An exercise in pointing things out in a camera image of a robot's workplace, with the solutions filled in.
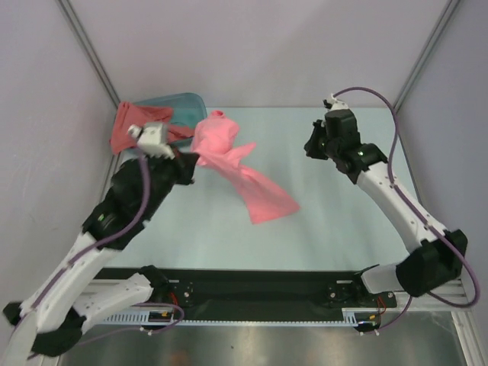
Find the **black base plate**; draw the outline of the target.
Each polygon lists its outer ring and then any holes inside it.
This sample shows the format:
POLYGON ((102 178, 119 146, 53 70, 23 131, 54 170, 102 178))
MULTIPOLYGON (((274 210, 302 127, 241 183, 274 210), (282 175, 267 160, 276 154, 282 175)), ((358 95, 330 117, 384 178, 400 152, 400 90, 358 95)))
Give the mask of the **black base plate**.
POLYGON ((319 322, 342 311, 385 311, 390 292, 369 294, 353 271, 226 271, 159 269, 152 300, 183 308, 187 321, 319 322))

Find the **left aluminium corner post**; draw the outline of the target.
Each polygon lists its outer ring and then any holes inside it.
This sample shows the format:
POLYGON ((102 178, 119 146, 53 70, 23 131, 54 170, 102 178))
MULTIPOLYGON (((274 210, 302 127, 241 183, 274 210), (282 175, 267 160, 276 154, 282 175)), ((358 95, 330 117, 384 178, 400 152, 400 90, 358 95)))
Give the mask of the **left aluminium corner post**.
POLYGON ((98 53, 93 46, 93 43, 85 30, 80 17, 77 15, 72 2, 69 0, 56 0, 56 5, 62 12, 63 17, 66 19, 75 40, 79 43, 82 52, 85 54, 106 95, 110 98, 112 105, 117 107, 120 103, 120 97, 116 92, 101 59, 99 58, 98 53))

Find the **aluminium corner post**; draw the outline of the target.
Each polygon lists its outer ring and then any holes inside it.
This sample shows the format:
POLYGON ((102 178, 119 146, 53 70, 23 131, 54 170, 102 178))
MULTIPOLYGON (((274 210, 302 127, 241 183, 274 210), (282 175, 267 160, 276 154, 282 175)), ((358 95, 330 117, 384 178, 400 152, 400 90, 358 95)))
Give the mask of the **aluminium corner post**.
POLYGON ((85 54, 106 95, 110 98, 112 105, 117 107, 120 103, 120 97, 116 92, 101 59, 99 58, 98 53, 93 46, 93 43, 85 30, 80 17, 77 15, 72 2, 69 0, 56 0, 56 5, 62 12, 63 17, 66 19, 75 40, 79 43, 82 52, 85 54))
POLYGON ((435 22, 434 27, 430 31, 429 36, 427 37, 418 57, 416 58, 416 61, 413 64, 413 67, 409 72, 409 75, 407 76, 393 103, 393 109, 397 114, 400 112, 401 107, 408 99, 415 87, 415 84, 419 81, 420 76, 422 75, 424 69, 429 63, 429 60, 434 55, 438 44, 443 38, 445 31, 463 3, 464 1, 461 0, 446 1, 438 20, 435 22))

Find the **salmon red t shirt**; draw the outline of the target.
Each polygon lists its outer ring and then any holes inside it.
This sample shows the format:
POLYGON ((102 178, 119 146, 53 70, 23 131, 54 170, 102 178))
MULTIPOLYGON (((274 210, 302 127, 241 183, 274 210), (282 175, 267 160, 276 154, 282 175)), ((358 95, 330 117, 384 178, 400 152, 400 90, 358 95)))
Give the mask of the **salmon red t shirt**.
POLYGON ((171 124, 175 112, 171 107, 136 105, 129 101, 119 103, 110 138, 111 151, 114 155, 136 146, 129 136, 129 127, 143 127, 146 123, 162 122, 169 128, 169 142, 178 142, 192 138, 194 128, 171 124))

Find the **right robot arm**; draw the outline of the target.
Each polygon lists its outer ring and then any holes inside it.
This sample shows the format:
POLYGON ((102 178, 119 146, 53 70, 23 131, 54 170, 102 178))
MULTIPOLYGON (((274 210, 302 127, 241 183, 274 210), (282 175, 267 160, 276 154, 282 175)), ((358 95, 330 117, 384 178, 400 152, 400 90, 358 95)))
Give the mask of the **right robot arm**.
POLYGON ((332 160, 339 172, 367 194, 400 235, 408 256, 399 263, 375 265, 359 272, 352 298, 371 305, 379 293, 405 291, 421 297, 460 277, 467 237, 450 231, 407 193, 388 170, 388 159, 373 143, 363 143, 354 113, 349 109, 328 111, 313 122, 304 145, 312 159, 332 160))

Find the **teal plastic bin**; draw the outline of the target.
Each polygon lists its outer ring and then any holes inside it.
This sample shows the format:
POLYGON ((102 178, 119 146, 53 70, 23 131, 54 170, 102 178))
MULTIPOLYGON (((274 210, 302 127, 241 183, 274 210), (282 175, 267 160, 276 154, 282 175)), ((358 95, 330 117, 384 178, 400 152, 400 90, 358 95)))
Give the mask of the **teal plastic bin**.
MULTIPOLYGON (((207 116, 203 99, 195 93, 181 93, 176 95, 168 95, 146 100, 143 103, 139 102, 136 105, 146 105, 155 107, 171 107, 174 109, 175 115, 171 119, 171 124, 195 128, 197 124, 207 116)), ((171 145, 187 146, 193 140, 188 138, 186 140, 170 143, 171 145)))

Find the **aluminium front rail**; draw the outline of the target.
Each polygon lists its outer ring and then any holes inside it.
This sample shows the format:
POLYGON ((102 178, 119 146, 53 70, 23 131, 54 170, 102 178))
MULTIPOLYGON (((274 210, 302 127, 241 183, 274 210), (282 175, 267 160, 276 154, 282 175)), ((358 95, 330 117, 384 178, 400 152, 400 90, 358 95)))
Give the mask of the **aluminium front rail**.
MULTIPOLYGON (((82 294, 91 295, 104 292, 120 282, 121 280, 110 279, 92 280, 82 294)), ((461 280, 448 282, 447 284, 434 289, 432 293, 450 303, 465 304, 468 302, 468 297, 461 280)), ((397 291, 394 295, 397 306, 388 311, 400 311, 405 307, 407 300, 409 299, 409 295, 404 291, 397 291)), ((421 297, 414 297, 409 306, 409 310, 414 312, 463 311, 463 309, 458 309, 446 303, 442 303, 440 300, 437 300, 429 294, 422 295, 421 297)))

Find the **right aluminium corner post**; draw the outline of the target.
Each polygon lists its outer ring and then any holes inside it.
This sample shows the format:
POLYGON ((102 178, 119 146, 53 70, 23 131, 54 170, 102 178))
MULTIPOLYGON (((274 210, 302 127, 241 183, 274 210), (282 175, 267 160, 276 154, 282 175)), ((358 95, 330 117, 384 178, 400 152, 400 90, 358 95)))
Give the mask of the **right aluminium corner post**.
POLYGON ((416 58, 416 61, 413 64, 413 67, 409 72, 409 75, 407 76, 393 103, 393 109, 397 114, 400 112, 401 107, 408 99, 415 87, 415 84, 419 81, 420 76, 422 75, 424 69, 429 63, 429 60, 434 55, 438 44, 443 38, 445 31, 463 3, 464 1, 461 0, 446 1, 438 20, 435 22, 434 27, 430 31, 429 36, 427 37, 418 57, 416 58))

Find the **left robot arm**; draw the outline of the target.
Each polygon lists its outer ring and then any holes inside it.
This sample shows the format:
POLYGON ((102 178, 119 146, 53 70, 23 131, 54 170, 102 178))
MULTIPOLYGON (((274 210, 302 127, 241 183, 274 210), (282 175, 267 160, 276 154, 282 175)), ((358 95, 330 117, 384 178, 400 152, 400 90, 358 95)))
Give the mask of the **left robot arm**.
POLYGON ((200 156, 172 151, 172 158, 139 152, 125 161, 57 269, 29 298, 5 306, 4 316, 14 331, 3 365, 24 365, 36 355, 60 356, 93 326, 134 305, 161 304, 182 312, 172 299, 169 280, 153 265, 106 291, 82 294, 95 275, 145 229, 172 188, 193 183, 200 156))

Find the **light pink t shirt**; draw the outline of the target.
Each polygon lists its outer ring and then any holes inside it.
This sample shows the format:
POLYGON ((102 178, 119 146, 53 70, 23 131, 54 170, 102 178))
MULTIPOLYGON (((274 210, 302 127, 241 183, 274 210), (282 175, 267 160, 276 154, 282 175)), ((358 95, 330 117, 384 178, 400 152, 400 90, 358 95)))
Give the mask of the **light pink t shirt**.
POLYGON ((242 163, 256 144, 235 146, 238 133, 237 122, 223 111, 212 111, 194 129, 190 150, 199 155, 197 164, 214 170, 234 187, 253 224, 296 213, 300 205, 282 187, 242 163))

